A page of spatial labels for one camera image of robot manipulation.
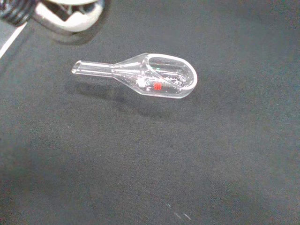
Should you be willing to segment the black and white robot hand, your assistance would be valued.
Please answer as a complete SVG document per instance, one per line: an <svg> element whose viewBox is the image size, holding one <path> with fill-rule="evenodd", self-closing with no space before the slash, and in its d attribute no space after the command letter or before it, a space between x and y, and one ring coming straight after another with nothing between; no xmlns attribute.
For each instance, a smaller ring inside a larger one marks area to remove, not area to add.
<svg viewBox="0 0 300 225"><path fill-rule="evenodd" d="M104 10L104 0L2 0L0 19L15 27L33 19L57 33L78 33L92 27Z"/></svg>

